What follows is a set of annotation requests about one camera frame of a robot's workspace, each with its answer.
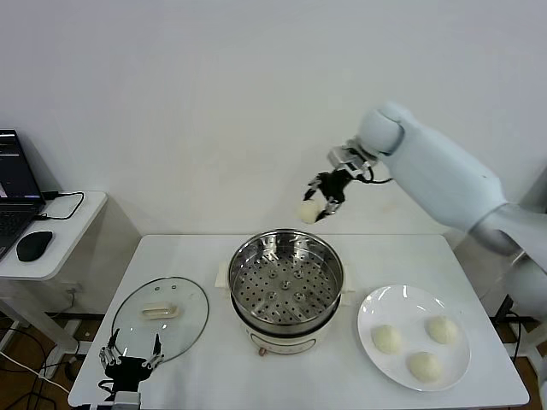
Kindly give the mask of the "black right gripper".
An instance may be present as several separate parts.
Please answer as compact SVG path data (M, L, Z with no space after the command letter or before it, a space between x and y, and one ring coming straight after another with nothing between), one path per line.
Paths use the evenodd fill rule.
M341 202L345 201L344 189L350 182L351 175L345 170L319 173L308 182L308 189L303 196L304 201L310 200L317 190L320 190L326 199L324 208L315 218L316 222L338 211Z

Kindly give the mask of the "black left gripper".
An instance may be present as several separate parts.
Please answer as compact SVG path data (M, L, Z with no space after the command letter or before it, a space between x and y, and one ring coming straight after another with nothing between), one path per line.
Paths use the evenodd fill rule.
M112 391L137 392L140 383L148 378L148 368L157 368L163 361L162 342L156 333L151 357L143 358L120 357L116 350L116 340L120 329L110 336L108 343L99 352L99 359L105 368L105 375L110 378Z

